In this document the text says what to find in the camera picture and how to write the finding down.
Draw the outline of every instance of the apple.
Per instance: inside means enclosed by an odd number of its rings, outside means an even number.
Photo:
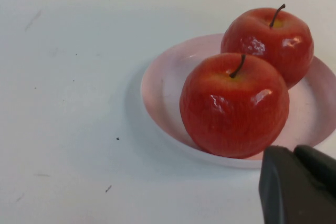
[[[226,30],[221,52],[240,52],[267,60],[290,89],[306,75],[314,43],[308,25],[281,11],[285,7],[252,9],[240,15]]]
[[[202,150],[246,158],[280,134],[288,118],[289,94],[281,74],[265,60],[224,53],[205,59],[187,76],[180,113]]]

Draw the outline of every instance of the plate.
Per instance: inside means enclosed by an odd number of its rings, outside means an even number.
[[[220,53],[223,34],[187,40],[159,55],[141,82],[146,112],[162,136],[203,160],[236,168],[260,168],[263,152],[247,159],[226,158],[203,152],[182,123],[179,99],[188,74],[205,58]],[[336,129],[336,77],[317,57],[306,76],[289,90],[290,109],[285,127],[273,145],[293,150],[299,144],[315,146],[332,139]]]

